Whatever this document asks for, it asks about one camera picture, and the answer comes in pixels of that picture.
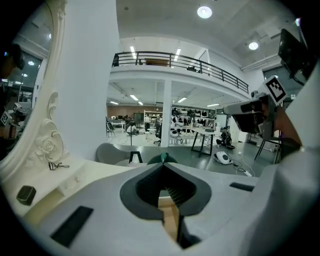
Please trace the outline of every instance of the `gray chair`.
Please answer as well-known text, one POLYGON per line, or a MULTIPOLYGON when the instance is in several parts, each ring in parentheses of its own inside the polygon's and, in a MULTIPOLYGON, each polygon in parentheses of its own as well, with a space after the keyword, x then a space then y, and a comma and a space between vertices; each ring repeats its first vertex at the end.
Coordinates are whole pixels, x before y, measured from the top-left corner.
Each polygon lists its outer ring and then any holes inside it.
POLYGON ((142 163, 139 151, 122 151, 110 143, 103 143, 97 148, 95 156, 99 163, 127 166, 132 162, 134 154, 138 155, 139 162, 142 163))

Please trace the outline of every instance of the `power strip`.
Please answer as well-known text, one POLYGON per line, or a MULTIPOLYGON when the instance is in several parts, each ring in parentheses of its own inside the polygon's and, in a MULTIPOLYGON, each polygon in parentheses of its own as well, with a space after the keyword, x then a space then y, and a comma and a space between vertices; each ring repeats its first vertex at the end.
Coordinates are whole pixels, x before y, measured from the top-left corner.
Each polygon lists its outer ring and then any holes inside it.
POLYGON ((248 172, 247 170, 243 172, 245 175, 249 176, 249 177, 252 177, 251 173, 248 172))

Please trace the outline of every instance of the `person wearing black cap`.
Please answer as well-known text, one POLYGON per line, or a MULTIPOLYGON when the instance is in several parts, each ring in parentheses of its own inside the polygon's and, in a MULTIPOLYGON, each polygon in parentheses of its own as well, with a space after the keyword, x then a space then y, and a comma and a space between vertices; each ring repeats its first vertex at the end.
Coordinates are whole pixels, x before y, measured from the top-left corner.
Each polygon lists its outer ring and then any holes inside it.
MULTIPOLYGON (((7 79, 15 68, 22 70, 25 66, 25 57, 18 44, 12 44, 9 49, 4 53, 0 62, 0 117, 3 115, 6 109, 6 105, 10 101, 11 96, 14 94, 11 89, 5 88, 2 79, 7 79)), ((13 130, 10 126, 3 126, 0 123, 0 160, 7 155, 6 141, 13 136, 13 130)))

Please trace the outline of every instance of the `balcony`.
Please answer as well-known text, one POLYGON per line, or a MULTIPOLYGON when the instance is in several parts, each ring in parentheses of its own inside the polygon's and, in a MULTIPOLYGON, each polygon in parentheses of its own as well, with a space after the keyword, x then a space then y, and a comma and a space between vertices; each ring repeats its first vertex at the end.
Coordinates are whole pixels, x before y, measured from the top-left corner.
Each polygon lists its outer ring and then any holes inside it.
POLYGON ((229 72, 188 56, 160 51, 136 51, 135 57, 132 52, 119 52, 114 55, 112 66, 161 66, 168 68, 180 68, 190 72, 196 72, 204 76, 213 77, 226 82, 238 90, 249 94, 248 84, 229 72))

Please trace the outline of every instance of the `round ceiling light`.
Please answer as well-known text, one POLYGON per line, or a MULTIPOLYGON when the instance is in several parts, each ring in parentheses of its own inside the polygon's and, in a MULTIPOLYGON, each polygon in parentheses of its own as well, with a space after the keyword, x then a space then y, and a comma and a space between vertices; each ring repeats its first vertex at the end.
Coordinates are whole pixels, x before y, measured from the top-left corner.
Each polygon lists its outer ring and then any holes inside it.
POLYGON ((212 15, 212 10, 207 6, 201 6, 198 11, 198 15, 203 19, 208 19, 212 15))
POLYGON ((249 49, 250 49, 250 50, 256 50, 256 49, 258 49, 258 47, 259 47, 259 45, 258 45, 257 42, 251 42, 251 43, 249 44, 249 49))

